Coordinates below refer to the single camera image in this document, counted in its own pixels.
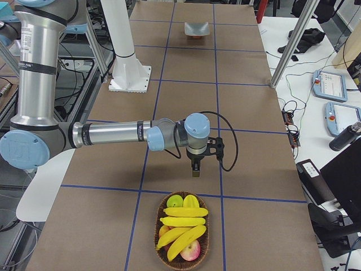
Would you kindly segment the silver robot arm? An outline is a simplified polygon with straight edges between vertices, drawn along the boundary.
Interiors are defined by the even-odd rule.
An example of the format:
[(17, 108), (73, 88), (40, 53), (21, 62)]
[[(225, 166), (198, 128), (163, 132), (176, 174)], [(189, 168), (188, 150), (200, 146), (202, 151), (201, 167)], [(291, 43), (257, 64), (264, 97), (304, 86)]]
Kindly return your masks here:
[(19, 99), (1, 156), (19, 169), (36, 169), (71, 148), (101, 143), (147, 142), (151, 151), (185, 147), (193, 175), (209, 155), (210, 123), (201, 113), (174, 122), (167, 118), (109, 124), (58, 122), (54, 118), (59, 37), (67, 27), (87, 28), (85, 1), (19, 1)]

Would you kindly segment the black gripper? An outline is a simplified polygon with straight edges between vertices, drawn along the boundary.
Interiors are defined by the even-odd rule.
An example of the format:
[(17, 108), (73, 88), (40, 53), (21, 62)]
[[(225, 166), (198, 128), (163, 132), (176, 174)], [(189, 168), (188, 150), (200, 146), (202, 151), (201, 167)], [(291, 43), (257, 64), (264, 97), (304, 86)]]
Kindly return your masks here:
[(191, 160), (192, 176), (200, 177), (200, 170), (198, 167), (201, 165), (202, 159), (205, 157), (203, 154), (193, 154), (189, 151), (186, 151), (187, 157)]

